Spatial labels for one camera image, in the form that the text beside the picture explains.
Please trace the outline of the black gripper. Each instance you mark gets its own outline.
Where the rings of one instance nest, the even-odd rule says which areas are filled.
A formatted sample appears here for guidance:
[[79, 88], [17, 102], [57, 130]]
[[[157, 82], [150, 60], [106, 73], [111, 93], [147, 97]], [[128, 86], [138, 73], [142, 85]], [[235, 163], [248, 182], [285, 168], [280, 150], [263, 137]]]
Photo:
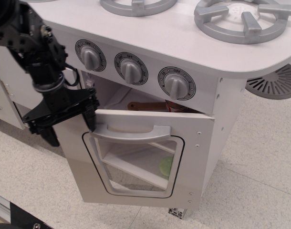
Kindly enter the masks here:
[[96, 129], [96, 113], [99, 101], [94, 88], [71, 90], [61, 88], [43, 95], [43, 100], [22, 120], [32, 133], [40, 134], [51, 146], [60, 146], [53, 126], [67, 119], [82, 115], [88, 129]]

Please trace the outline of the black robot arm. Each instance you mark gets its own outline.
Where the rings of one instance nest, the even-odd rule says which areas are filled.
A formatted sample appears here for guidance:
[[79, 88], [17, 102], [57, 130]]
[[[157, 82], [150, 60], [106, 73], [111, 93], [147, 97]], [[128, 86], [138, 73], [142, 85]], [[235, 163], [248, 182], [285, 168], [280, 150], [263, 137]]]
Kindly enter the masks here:
[[71, 67], [66, 63], [65, 46], [26, 2], [0, 0], [0, 46], [10, 51], [31, 76], [34, 90], [43, 95], [42, 101], [22, 118], [31, 133], [58, 147], [53, 129], [58, 123], [82, 115], [89, 130], [96, 129], [96, 90], [70, 89], [80, 80], [76, 78], [70, 84], [64, 77], [63, 71]]

